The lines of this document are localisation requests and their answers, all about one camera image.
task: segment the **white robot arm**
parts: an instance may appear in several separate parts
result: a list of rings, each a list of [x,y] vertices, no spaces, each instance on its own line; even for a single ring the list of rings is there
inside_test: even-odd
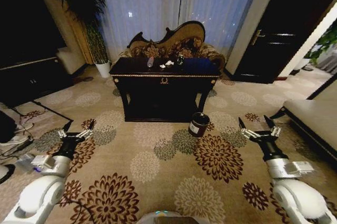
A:
[[[294,224],[309,224],[307,219],[315,219],[319,224],[337,224],[323,196],[306,183],[297,180],[302,174],[313,171],[310,163],[290,162],[288,156],[283,154],[275,143],[281,129],[268,117],[264,118],[271,128],[270,131],[253,132],[246,129],[240,118],[239,124],[241,133],[258,143],[264,153],[263,160],[274,184],[273,193],[276,200]]]
[[[30,183],[20,194],[18,203],[9,212],[2,224],[43,224],[59,202],[64,192],[65,179],[69,173],[70,162],[78,143],[93,133],[94,124],[81,133],[66,133],[66,124],[58,133],[63,140],[60,149],[50,155],[38,155],[32,161],[40,177]]]

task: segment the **dark cylindrical bin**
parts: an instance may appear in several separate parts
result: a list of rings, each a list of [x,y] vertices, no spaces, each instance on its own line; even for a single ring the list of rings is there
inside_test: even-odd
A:
[[[192,115],[192,121],[189,126],[189,132],[194,137],[202,137],[210,123],[210,118],[202,112],[196,112]]]

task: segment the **floral patterned carpet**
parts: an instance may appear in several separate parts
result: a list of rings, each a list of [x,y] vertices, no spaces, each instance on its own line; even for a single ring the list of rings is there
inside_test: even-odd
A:
[[[189,135],[188,123],[124,122],[112,80],[101,78],[94,67],[80,77],[85,76],[94,79],[78,81],[39,101],[74,119],[71,131],[95,121],[93,136],[76,149],[65,191],[67,198],[91,211],[94,223],[136,223],[156,210],[204,217],[210,223],[290,223],[272,194],[259,146],[239,134],[237,118],[250,129],[266,129],[264,114],[273,115],[287,99],[305,99],[330,75],[301,71],[268,85],[222,78],[206,100],[204,112],[211,124],[202,138]],[[13,111],[3,110],[19,120]],[[32,103],[18,110],[25,114],[23,123],[35,123],[30,130],[34,143],[18,154],[54,153],[60,146],[57,129],[67,121]],[[336,214],[335,171],[296,133],[288,118],[276,122],[282,128],[279,147],[293,161],[312,163],[316,173],[302,180],[318,189]],[[0,185],[0,220],[38,176],[18,168]],[[93,223],[88,210],[62,198],[47,223]]]

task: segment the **white sheer curtain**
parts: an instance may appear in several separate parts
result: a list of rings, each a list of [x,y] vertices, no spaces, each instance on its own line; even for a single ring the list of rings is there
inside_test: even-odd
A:
[[[111,60],[126,49],[139,32],[153,41],[178,26],[180,0],[106,0],[102,31]]]
[[[206,42],[228,54],[241,28],[250,0],[182,0],[179,24],[203,23]]]

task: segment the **ornate sofa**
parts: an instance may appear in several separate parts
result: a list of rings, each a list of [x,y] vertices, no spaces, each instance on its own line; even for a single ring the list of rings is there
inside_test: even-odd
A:
[[[204,43],[205,28],[198,21],[188,21],[175,30],[166,28],[166,35],[161,41],[153,42],[143,38],[143,32],[131,40],[121,57],[167,57],[175,60],[179,54],[185,58],[203,57],[210,59],[220,70],[227,58],[218,53],[211,45]]]

